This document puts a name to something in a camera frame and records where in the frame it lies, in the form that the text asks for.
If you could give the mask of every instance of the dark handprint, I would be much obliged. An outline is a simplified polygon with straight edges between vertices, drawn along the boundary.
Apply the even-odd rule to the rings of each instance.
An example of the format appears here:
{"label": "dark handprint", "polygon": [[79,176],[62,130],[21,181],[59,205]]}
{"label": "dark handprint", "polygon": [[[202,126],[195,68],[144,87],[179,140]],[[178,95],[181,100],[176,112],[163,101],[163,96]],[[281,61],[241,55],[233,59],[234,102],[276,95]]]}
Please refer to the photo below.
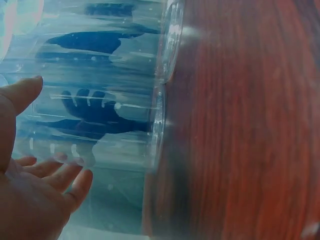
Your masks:
{"label": "dark handprint", "polygon": [[94,140],[100,140],[105,134],[120,134],[134,131],[148,131],[147,122],[139,122],[120,117],[115,110],[115,101],[109,101],[102,107],[105,93],[96,91],[89,97],[88,89],[80,89],[76,95],[75,103],[69,91],[62,93],[62,102],[69,114],[80,120],[61,120],[57,122],[42,122],[58,131]]}

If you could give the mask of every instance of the wooden surface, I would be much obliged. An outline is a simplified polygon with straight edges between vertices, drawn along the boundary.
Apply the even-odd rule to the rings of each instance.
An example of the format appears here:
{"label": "wooden surface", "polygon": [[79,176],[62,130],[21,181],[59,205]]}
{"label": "wooden surface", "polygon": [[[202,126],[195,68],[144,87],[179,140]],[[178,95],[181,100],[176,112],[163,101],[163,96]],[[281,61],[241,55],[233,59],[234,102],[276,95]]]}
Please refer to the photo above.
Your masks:
{"label": "wooden surface", "polygon": [[320,0],[186,0],[144,227],[159,239],[314,240]]}

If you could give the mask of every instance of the palm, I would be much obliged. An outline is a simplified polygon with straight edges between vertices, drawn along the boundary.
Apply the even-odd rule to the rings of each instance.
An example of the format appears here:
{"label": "palm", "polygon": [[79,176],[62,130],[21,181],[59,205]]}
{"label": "palm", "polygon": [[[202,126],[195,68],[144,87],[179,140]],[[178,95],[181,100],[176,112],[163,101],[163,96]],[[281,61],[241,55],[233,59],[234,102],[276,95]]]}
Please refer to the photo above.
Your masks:
{"label": "palm", "polygon": [[[0,88],[0,236],[15,240],[56,240],[89,192],[92,173],[56,157],[35,164],[34,157],[11,158],[20,114],[40,93],[42,79]],[[71,182],[72,188],[64,193]]]}

